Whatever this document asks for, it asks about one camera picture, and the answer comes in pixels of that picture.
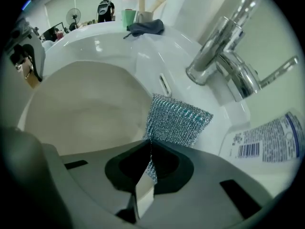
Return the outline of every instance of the chrome faucet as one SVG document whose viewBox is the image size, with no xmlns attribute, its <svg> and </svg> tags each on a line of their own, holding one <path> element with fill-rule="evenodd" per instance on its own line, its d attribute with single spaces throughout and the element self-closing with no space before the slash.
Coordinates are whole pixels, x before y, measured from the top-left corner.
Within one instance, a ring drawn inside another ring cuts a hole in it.
<svg viewBox="0 0 305 229">
<path fill-rule="evenodd" d="M 237 102 L 257 93 L 298 63 L 290 58 L 268 77 L 259 80 L 257 72 L 247 65 L 234 49 L 244 36 L 243 26 L 250 18 L 259 0 L 242 0 L 232 19 L 221 17 L 207 42 L 186 69 L 189 78 L 198 85 L 205 85 L 216 72 L 226 79 Z"/>
</svg>

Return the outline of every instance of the green cup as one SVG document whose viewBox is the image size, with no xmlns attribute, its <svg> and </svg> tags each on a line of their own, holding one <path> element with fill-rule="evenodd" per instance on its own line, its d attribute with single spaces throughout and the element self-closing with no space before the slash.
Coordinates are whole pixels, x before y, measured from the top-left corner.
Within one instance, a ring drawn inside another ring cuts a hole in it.
<svg viewBox="0 0 305 229">
<path fill-rule="evenodd" d="M 136 10 L 122 10 L 123 27 L 133 24 Z"/>
</svg>

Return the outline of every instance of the cup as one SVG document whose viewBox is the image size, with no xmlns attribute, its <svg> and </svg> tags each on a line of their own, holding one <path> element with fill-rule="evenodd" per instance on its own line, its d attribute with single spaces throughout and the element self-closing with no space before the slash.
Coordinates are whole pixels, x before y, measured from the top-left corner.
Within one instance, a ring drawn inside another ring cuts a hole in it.
<svg viewBox="0 0 305 229">
<path fill-rule="evenodd" d="M 152 12 L 138 12 L 136 22 L 137 23 L 146 23 L 151 22 L 153 20 Z"/>
<path fill-rule="evenodd" d="M 133 24 L 135 13 L 136 10 L 122 10 L 123 27 Z"/>
</svg>

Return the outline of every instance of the gray cloth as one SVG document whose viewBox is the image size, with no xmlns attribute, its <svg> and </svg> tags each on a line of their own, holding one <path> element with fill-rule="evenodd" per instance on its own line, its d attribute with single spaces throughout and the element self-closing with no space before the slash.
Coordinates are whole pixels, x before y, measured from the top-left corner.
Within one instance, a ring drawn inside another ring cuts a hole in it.
<svg viewBox="0 0 305 229">
<path fill-rule="evenodd" d="M 144 33 L 161 35 L 164 31 L 164 25 L 160 19 L 157 19 L 147 23 L 134 23 L 127 26 L 127 30 L 130 31 L 130 33 L 125 36 L 124 39 L 129 37 L 131 34 L 134 37 L 143 35 Z"/>
</svg>

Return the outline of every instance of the barcode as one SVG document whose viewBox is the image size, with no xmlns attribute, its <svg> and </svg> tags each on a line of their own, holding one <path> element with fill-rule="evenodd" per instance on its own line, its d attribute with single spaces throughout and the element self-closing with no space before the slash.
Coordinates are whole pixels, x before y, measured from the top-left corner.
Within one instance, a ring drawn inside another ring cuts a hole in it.
<svg viewBox="0 0 305 229">
<path fill-rule="evenodd" d="M 259 143 L 240 145 L 238 150 L 239 158 L 252 158 L 259 156 Z"/>
</svg>

